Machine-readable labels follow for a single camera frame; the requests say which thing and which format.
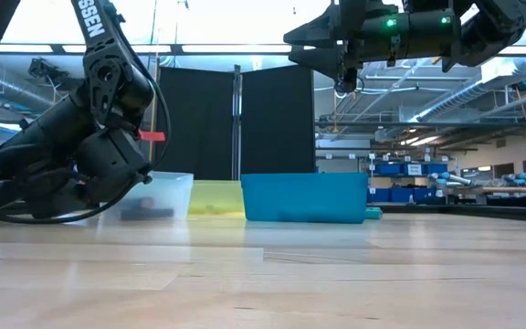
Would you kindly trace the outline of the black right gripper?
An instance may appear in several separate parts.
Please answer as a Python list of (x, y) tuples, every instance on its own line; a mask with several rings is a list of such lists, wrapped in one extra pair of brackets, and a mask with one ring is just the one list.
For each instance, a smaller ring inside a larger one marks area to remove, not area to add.
[(409, 14), (401, 13), (396, 5), (382, 0), (341, 0), (339, 36), (340, 50), (329, 48), (332, 36), (333, 10), (321, 15), (283, 36), (293, 47), (289, 60), (325, 76), (352, 76), (365, 62), (384, 61), (388, 67), (406, 53)]

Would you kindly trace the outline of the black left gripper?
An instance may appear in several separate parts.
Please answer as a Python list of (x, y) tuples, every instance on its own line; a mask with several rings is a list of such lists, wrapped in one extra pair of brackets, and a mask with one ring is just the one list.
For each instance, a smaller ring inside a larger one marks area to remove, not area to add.
[(149, 178), (138, 145), (143, 110), (117, 107), (102, 123), (62, 102), (0, 145), (0, 217), (99, 211)]

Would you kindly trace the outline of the clear plastic bin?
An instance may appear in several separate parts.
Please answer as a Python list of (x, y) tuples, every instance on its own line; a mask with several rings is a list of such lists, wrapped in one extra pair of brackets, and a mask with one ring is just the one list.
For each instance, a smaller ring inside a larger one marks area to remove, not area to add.
[(101, 219), (120, 220), (120, 213), (124, 209), (137, 209), (135, 203), (145, 196), (155, 201), (154, 209), (172, 209), (174, 217), (171, 220), (186, 220), (194, 175), (187, 173), (152, 172), (152, 182), (139, 183), (115, 206), (101, 213)]

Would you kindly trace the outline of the overhead LED light bar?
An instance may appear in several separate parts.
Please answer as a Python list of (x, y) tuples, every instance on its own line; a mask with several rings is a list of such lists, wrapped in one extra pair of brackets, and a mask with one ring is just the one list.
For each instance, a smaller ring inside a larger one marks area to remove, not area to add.
[[(164, 53), (175, 55), (287, 55), (291, 51), (291, 46), (285, 44), (140, 44), (131, 47), (139, 54)], [(83, 54), (86, 49), (86, 46), (81, 44), (0, 44), (1, 54)], [(498, 57), (526, 57), (526, 45), (507, 47), (498, 54)]]

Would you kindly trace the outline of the black partition panel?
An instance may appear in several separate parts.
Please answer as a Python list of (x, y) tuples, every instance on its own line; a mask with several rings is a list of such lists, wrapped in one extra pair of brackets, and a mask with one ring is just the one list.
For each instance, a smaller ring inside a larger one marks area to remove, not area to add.
[(313, 101), (310, 69), (287, 66), (243, 75), (243, 175), (315, 171)]
[(230, 73), (162, 68), (159, 86), (171, 119), (160, 172), (188, 173), (196, 180), (229, 180), (232, 161), (233, 79)]

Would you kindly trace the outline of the blue plastic bin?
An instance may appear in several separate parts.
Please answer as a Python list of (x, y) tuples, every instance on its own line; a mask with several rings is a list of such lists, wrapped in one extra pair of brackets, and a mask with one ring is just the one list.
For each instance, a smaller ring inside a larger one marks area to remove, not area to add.
[(241, 176), (247, 220), (361, 224), (365, 173), (249, 174)]

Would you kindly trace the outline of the shelf with blue bins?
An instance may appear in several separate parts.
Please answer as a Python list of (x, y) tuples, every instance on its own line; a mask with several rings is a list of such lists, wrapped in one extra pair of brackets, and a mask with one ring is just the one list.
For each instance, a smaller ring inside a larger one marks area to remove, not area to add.
[(374, 203), (435, 203), (437, 188), (428, 179), (447, 171), (446, 164), (381, 162), (374, 166), (368, 200)]

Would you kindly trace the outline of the yellow plastic bin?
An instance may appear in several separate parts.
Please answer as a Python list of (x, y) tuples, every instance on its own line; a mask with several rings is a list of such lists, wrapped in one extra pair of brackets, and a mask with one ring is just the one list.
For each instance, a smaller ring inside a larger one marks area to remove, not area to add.
[(195, 180), (192, 188), (189, 216), (245, 216), (244, 200), (239, 181)]

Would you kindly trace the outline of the wooden workbench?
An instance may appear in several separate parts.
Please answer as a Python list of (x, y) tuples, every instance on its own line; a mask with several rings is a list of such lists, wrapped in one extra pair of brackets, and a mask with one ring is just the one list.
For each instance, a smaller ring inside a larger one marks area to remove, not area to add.
[(457, 186), (447, 187), (446, 194), (526, 193), (526, 186)]

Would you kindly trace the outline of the silver ventilation duct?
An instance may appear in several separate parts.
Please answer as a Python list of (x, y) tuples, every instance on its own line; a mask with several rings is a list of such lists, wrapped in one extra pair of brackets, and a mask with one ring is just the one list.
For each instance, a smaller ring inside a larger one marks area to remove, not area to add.
[(433, 118), (474, 101), (494, 90), (516, 84), (526, 79), (526, 66), (516, 66), (514, 62), (506, 64), (487, 63), (481, 67), (478, 78), (465, 86), (453, 90), (442, 99), (425, 105), (411, 117), (409, 122), (428, 122)]
[(29, 81), (0, 67), (0, 101), (29, 110), (43, 111), (66, 97), (82, 81), (83, 79), (67, 78), (53, 87), (49, 81)]

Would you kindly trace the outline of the metal post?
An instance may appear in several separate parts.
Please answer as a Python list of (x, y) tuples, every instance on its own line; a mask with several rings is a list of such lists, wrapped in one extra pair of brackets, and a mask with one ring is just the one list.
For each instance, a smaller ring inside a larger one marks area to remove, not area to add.
[(239, 65), (234, 66), (233, 77), (233, 105), (232, 105), (232, 163), (231, 179), (237, 181), (240, 178), (240, 151), (241, 151), (241, 89), (242, 74)]

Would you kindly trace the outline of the black table frame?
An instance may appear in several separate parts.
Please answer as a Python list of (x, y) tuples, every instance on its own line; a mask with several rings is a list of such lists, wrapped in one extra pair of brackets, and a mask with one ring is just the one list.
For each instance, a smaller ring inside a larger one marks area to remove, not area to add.
[(481, 205), (377, 205), (384, 213), (445, 214), (481, 218), (501, 218), (526, 221), (526, 207), (494, 207)]

